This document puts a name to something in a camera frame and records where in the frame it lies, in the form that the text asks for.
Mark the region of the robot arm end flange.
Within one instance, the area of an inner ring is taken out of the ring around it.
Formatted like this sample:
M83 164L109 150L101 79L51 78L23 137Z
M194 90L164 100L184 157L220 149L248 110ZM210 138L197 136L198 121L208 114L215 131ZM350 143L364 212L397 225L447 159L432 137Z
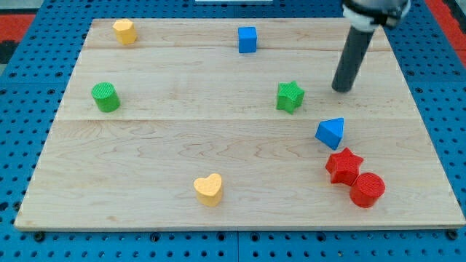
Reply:
M341 7L353 28L369 33L379 26L398 27L411 8L411 0L342 0Z

